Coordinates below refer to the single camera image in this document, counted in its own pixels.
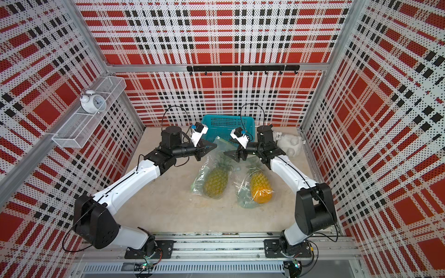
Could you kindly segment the clear zip-top bag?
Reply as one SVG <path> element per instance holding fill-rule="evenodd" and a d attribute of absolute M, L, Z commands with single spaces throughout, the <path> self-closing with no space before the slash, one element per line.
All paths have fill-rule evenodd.
<path fill-rule="evenodd" d="M 233 151 L 235 148 L 220 136 L 217 136 L 213 143 L 217 145 L 217 148 L 210 152 L 200 168 L 191 185 L 191 192 L 206 198 L 221 199 L 234 171 L 234 161 L 224 153 Z"/>
<path fill-rule="evenodd" d="M 236 172 L 234 184 L 236 186 L 236 197 L 238 205 L 242 208 L 256 208 L 265 204 L 258 204 L 253 201 L 250 191 L 250 169 L 253 167 L 259 167 L 267 174 L 267 168 L 256 157 L 248 158 L 246 161 L 241 161 L 240 171 Z"/>

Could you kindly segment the green-yellow pineapple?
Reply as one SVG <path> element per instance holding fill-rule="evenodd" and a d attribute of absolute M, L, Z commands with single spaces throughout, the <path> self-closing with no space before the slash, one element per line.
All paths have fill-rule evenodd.
<path fill-rule="evenodd" d="M 232 165 L 228 158 L 216 160 L 216 164 L 206 176 L 204 194 L 212 199 L 220 199 L 226 190 L 231 172 Z"/>

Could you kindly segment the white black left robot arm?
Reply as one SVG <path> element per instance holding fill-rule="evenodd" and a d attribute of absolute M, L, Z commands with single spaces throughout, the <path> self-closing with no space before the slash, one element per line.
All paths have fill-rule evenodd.
<path fill-rule="evenodd" d="M 217 146 L 202 137 L 207 126 L 197 122 L 191 126 L 191 137 L 178 126 L 161 131 L 161 142 L 153 151 L 144 155 L 137 166 L 106 189 L 93 196 L 82 195 L 75 201 L 72 230 L 95 249 L 109 245 L 142 249 L 149 241 L 149 234 L 141 229 L 119 225 L 114 215 L 144 186 L 173 167 L 178 158 L 202 157 Z"/>

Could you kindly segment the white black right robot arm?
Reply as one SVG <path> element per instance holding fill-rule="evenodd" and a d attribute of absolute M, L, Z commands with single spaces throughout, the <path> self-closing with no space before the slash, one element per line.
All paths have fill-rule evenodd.
<path fill-rule="evenodd" d="M 257 141 L 249 140 L 247 132 L 238 128 L 232 138 L 240 146 L 237 157 L 257 156 L 267 168 L 277 174 L 295 193 L 294 224 L 285 229 L 283 236 L 289 246 L 295 246 L 320 230 L 336 224 L 331 188 L 318 183 L 299 170 L 273 138 L 272 125 L 257 128 Z"/>

